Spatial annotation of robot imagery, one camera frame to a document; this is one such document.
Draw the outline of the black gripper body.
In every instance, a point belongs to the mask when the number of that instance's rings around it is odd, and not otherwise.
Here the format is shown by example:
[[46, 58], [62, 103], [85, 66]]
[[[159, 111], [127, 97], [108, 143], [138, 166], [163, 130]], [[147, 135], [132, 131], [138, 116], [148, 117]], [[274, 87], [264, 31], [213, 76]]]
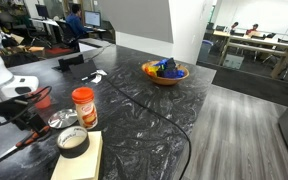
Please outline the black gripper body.
[[5, 119], [4, 122], [0, 122], [0, 126], [13, 123], [20, 130], [27, 128], [35, 131], [41, 130], [46, 123], [37, 113], [29, 111], [39, 98], [40, 96], [35, 95], [32, 97], [18, 96], [0, 102], [0, 117]]

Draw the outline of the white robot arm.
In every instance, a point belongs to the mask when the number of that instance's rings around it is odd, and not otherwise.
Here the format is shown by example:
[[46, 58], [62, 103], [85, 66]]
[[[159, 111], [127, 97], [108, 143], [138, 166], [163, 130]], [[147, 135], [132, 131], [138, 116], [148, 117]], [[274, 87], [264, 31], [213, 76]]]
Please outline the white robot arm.
[[23, 105], [19, 112], [17, 112], [17, 108], [20, 107], [18, 100], [7, 105], [9, 99], [14, 100], [15, 97], [36, 91], [38, 85], [39, 80], [36, 76], [13, 75], [0, 56], [0, 116], [4, 117], [7, 123], [15, 122], [20, 129], [24, 128], [24, 124], [32, 128], [42, 128], [41, 121], [34, 122], [30, 118], [22, 118], [27, 112], [26, 105]]

